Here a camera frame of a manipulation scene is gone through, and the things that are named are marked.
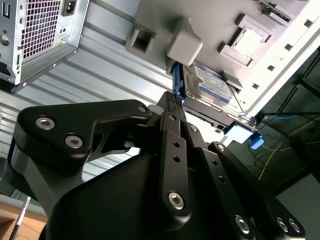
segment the ventilation slot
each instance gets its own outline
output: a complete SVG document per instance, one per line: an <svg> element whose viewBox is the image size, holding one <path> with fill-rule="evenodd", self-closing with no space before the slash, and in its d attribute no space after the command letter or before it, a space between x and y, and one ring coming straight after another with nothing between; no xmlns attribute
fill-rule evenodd
<svg viewBox="0 0 320 240"><path fill-rule="evenodd" d="M21 41L24 61L54 46L60 3L60 0L27 0Z"/></svg>

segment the metal sheet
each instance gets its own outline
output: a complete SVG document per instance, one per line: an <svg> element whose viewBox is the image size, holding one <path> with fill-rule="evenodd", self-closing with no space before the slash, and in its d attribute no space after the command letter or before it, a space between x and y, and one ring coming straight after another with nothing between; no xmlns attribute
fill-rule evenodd
<svg viewBox="0 0 320 240"><path fill-rule="evenodd" d="M130 54L124 41L139 0L90 3L79 53L57 65L16 95L0 91L0 156L6 157L18 113L40 105L137 99L155 104L172 88L164 70ZM85 181L138 154L138 149L85 165Z"/></svg>

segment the cable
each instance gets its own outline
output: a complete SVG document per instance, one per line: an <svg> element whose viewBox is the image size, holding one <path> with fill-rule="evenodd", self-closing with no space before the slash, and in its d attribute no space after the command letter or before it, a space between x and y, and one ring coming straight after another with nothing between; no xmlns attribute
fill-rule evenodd
<svg viewBox="0 0 320 240"><path fill-rule="evenodd" d="M306 128L306 127L308 127L309 125L313 124L315 121L310 121L310 122L308 122L306 125L303 125L303 126L302 126L302 127L300 127L299 129L295 130L294 132L292 132L292 133L288 136L288 138L289 138L289 137L291 137L292 135L294 135L294 134L296 134L296 133L300 132L301 130L305 129L305 128ZM270 155L270 157L269 157L268 161L266 161L266 163L265 163L265 165L264 165L264 167L263 167L263 170L262 170L262 172L261 172L261 174L260 174L260 176L259 176L258 180L260 180L260 179L261 179L261 177L262 177L262 175L264 174L265 169L266 169L267 165L269 164L269 162L270 162L271 158L272 158L272 157L273 157L273 155L278 151L278 149L279 149L279 147L280 147L281 145L283 145L283 143L282 143L282 142L280 142L280 143L279 143L279 145L276 147L276 149L271 153L271 155Z"/></svg>
<svg viewBox="0 0 320 240"><path fill-rule="evenodd" d="M298 130L296 130L296 131L294 131L293 133L291 133L291 134L288 136L288 138L291 137L292 135L300 132L301 130L305 129L306 127L308 127L309 125L313 124L315 121L318 121L319 119L320 119L320 117L318 117L318 118L316 118L315 120L312 120L312 121L310 121L309 123L307 123L306 125L300 127Z"/></svg>
<svg viewBox="0 0 320 240"><path fill-rule="evenodd" d="M282 120L287 120L287 119L294 119L296 117L299 117L298 115L294 115L294 116L275 116L275 119L282 119Z"/></svg>
<svg viewBox="0 0 320 240"><path fill-rule="evenodd" d="M265 145L261 145L261 147L263 147L263 148L265 148L265 149L268 149L268 150L270 150L270 151L275 151L276 149L273 149L273 148L269 148L269 147L267 147L267 146L265 146ZM291 147L289 146L289 147L286 147L286 148L281 148L281 149L279 149L279 150L277 150L277 151L285 151L285 150L289 150L289 149L291 149Z"/></svg>
<svg viewBox="0 0 320 240"><path fill-rule="evenodd" d="M282 144L283 144L283 143L282 143L282 142L280 142L280 144L276 147L276 149L271 153L271 155L270 155L270 157L269 157L268 161L266 161L266 163L265 163L265 165L264 165L264 167L263 167L263 169L262 169L262 172L261 172L261 174L260 174L260 176L259 176L259 178L258 178L258 180L259 180L259 181L260 181L260 179L261 179L262 175L264 174L264 172L265 172L265 170L266 170L266 167L268 166L268 164L269 164L269 162L270 162L271 158L272 158L272 157L273 157L273 155L276 153L276 151L278 151L279 147L280 147Z"/></svg>
<svg viewBox="0 0 320 240"><path fill-rule="evenodd" d="M320 140L319 141L314 141L314 142L308 142L307 145L318 144L318 143L320 143Z"/></svg>

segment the blue cable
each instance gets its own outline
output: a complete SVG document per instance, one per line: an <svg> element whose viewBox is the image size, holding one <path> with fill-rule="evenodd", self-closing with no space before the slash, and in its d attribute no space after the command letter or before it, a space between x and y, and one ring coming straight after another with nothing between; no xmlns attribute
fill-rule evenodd
<svg viewBox="0 0 320 240"><path fill-rule="evenodd" d="M282 119L282 120L287 120L287 119L294 119L296 117L299 117L298 115L294 115L294 116L275 116L275 119Z"/></svg>

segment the black screw hole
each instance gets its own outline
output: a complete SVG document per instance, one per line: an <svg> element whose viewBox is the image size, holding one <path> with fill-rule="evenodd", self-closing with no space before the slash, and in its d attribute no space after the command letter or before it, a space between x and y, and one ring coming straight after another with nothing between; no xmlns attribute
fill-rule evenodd
<svg viewBox="0 0 320 240"><path fill-rule="evenodd" d="M177 143L176 141L173 142L173 145L174 145L176 148L180 148L179 143Z"/></svg>
<svg viewBox="0 0 320 240"><path fill-rule="evenodd" d="M173 156L172 158L175 162L180 163L180 158L178 158L177 156Z"/></svg>
<svg viewBox="0 0 320 240"><path fill-rule="evenodd" d="M224 177L223 176L219 176L219 179L220 179L220 181L222 182L222 183L226 183L226 180L224 179Z"/></svg>

